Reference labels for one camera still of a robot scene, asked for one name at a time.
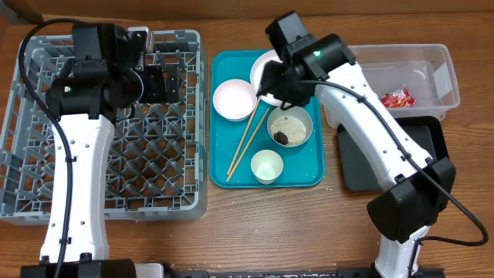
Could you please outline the grey bowl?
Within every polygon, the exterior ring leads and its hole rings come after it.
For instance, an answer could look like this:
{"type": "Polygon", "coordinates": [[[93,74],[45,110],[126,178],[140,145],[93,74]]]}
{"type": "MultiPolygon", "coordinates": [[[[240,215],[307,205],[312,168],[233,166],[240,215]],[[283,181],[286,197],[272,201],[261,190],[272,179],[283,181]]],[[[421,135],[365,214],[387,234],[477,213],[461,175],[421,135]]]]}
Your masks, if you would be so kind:
{"type": "Polygon", "coordinates": [[[305,144],[313,133],[313,121],[302,107],[288,110],[276,108],[267,121],[269,136],[282,147],[299,147],[305,144]]]}

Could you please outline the brown food lump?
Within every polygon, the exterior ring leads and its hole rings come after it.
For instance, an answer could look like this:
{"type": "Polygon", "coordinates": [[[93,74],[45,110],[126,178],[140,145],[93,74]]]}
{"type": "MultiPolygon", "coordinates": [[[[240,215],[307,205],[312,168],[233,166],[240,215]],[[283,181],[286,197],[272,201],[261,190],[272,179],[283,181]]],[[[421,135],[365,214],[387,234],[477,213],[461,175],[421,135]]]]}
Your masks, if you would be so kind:
{"type": "Polygon", "coordinates": [[[273,139],[281,145],[287,145],[289,143],[288,137],[282,131],[274,133],[273,139]]]}

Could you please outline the white shallow bowl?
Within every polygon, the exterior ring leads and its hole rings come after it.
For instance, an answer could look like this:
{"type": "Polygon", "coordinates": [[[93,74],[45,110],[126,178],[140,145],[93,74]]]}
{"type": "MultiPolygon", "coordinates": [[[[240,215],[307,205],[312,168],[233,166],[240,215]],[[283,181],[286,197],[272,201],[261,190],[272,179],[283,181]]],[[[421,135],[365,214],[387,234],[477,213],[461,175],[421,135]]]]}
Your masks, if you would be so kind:
{"type": "Polygon", "coordinates": [[[215,89],[212,100],[216,112],[230,121],[242,121],[250,117],[257,103],[253,86],[239,79],[221,83],[215,89]]]}

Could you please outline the small white cup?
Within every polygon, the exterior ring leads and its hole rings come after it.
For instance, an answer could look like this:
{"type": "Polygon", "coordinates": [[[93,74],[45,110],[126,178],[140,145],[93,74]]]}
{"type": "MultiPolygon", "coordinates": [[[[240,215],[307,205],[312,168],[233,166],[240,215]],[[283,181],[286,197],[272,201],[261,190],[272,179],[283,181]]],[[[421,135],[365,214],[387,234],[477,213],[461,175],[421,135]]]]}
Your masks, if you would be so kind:
{"type": "Polygon", "coordinates": [[[272,150],[257,152],[251,160],[251,170],[255,178],[263,185],[272,184],[283,172],[281,156],[272,150]]]}

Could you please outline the red snack wrapper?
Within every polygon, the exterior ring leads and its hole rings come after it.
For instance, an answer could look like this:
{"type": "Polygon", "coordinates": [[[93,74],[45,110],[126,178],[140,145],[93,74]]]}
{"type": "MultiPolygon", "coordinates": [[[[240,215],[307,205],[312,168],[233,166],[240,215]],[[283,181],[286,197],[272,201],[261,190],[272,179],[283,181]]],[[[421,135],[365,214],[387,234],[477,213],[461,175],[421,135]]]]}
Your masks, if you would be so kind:
{"type": "Polygon", "coordinates": [[[395,90],[385,94],[381,98],[381,102],[388,108],[413,107],[416,100],[410,95],[406,88],[395,90]]]}

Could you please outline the white rice pile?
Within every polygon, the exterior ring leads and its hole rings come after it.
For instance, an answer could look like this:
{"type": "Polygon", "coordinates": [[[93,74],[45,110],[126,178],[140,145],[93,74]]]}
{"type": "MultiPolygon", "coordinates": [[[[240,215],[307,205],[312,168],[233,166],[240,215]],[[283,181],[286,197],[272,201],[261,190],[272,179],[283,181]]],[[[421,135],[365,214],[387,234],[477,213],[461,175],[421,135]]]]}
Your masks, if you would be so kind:
{"type": "Polygon", "coordinates": [[[297,146],[306,139],[306,126],[299,119],[292,116],[283,116],[275,119],[270,125],[270,134],[282,131],[289,139],[289,143],[283,146],[297,146]]]}

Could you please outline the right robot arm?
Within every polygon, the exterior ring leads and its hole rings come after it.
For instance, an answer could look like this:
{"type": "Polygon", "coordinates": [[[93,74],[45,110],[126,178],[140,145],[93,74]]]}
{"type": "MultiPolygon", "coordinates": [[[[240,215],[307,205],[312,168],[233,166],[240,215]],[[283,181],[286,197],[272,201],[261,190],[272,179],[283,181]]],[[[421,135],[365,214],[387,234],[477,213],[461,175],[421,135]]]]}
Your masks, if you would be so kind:
{"type": "Polygon", "coordinates": [[[272,94],[281,110],[316,97],[340,118],[383,190],[367,204],[381,233],[374,270],[380,277],[417,276],[421,244],[451,198],[454,165],[434,159],[402,129],[338,35],[316,39],[294,11],[274,19],[266,35],[279,59],[264,66],[258,94],[272,94]]]}

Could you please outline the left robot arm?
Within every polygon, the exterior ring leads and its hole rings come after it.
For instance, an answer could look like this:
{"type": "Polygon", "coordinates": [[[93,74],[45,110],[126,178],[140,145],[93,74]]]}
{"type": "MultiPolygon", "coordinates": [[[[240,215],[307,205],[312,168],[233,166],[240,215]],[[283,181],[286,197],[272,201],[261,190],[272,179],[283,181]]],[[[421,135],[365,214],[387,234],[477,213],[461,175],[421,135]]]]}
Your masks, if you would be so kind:
{"type": "Polygon", "coordinates": [[[49,227],[39,263],[23,277],[169,277],[166,263],[111,259],[105,226],[107,159],[119,110],[173,103],[164,80],[149,73],[154,38],[146,27],[72,21],[74,56],[44,97],[25,88],[48,117],[55,143],[49,227]]]}

